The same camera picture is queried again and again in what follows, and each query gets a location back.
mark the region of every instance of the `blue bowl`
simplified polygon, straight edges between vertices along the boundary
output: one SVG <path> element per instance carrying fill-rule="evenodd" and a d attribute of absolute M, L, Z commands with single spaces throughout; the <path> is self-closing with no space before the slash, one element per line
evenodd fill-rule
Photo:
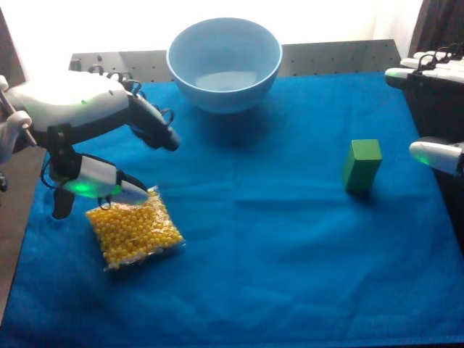
<path fill-rule="evenodd" d="M 282 47 L 264 27 L 239 18 L 215 18 L 185 29 L 167 51 L 181 93 L 216 113 L 240 112 L 270 90 Z"/>

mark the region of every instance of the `green rectangular block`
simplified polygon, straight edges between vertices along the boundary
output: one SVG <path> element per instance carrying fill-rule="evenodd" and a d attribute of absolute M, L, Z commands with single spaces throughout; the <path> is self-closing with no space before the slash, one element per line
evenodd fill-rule
<path fill-rule="evenodd" d="M 377 139 L 353 140 L 343 168 L 345 189 L 353 194 L 368 192 L 381 162 Z"/>

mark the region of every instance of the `white wall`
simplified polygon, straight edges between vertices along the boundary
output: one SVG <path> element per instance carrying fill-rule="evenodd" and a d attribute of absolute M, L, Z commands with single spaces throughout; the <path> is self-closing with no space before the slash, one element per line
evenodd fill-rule
<path fill-rule="evenodd" d="M 407 11 L 402 10 L 405 3 Z M 70 10 L 66 1 L 5 0 L 1 8 L 25 73 L 32 78 L 43 73 L 46 64 L 67 69 L 72 53 L 166 49 L 184 28 L 211 17 L 253 20 L 271 30 L 283 44 L 394 38 L 403 57 L 420 3 L 83 0 L 78 9 Z"/>

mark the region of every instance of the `transparent plastic packaging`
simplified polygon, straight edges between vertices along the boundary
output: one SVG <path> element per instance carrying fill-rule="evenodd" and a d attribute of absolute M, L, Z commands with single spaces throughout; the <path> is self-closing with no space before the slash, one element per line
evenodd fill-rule
<path fill-rule="evenodd" d="M 118 269 L 185 244 L 156 188 L 148 191 L 149 199 L 143 205 L 112 203 L 103 206 L 106 209 L 86 213 L 107 269 Z"/>

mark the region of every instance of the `blue tablecloth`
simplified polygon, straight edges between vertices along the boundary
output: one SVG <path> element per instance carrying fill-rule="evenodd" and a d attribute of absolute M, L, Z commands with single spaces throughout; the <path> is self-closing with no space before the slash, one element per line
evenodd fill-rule
<path fill-rule="evenodd" d="M 158 185 L 183 251 L 103 272 L 78 199 L 50 218 L 39 184 L 2 347 L 327 347 L 464 340 L 464 260 L 418 134 L 382 74 L 280 78 L 242 115 L 208 115 L 173 83 L 177 152 L 121 128 L 77 146 Z M 349 143 L 377 138 L 369 199 L 346 194 Z"/>

